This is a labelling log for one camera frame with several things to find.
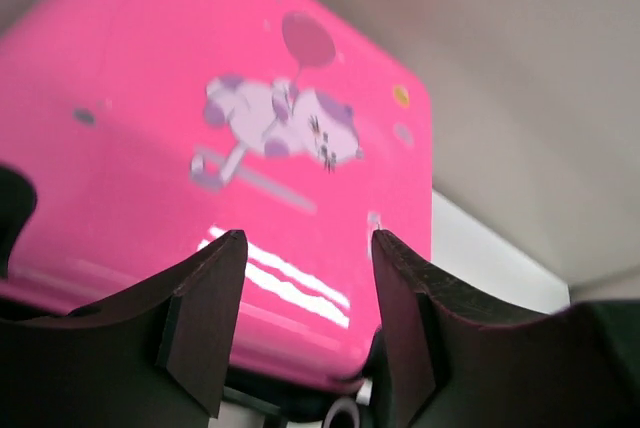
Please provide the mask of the pink hard-shell suitcase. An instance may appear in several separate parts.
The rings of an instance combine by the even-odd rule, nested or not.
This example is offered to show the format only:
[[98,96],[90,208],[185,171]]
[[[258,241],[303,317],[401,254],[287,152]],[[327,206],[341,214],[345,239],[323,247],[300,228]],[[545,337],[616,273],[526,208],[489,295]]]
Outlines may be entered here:
[[1,294],[63,313],[244,231],[227,395],[343,416],[371,237],[431,252],[431,100],[316,0],[41,0],[1,38]]

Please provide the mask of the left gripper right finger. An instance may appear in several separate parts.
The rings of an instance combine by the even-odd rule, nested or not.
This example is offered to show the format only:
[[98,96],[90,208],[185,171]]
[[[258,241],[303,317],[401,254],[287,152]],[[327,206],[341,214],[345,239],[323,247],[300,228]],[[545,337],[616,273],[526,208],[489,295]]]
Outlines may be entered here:
[[380,427],[635,427],[639,303],[543,314],[447,273],[392,232],[373,233],[386,362]]

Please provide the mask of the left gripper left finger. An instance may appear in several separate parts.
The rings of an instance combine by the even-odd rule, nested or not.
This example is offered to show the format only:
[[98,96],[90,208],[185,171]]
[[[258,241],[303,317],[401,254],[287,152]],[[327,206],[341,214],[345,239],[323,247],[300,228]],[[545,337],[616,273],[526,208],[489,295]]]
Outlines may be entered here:
[[248,259],[241,230],[65,316],[1,323],[5,427],[205,427]]

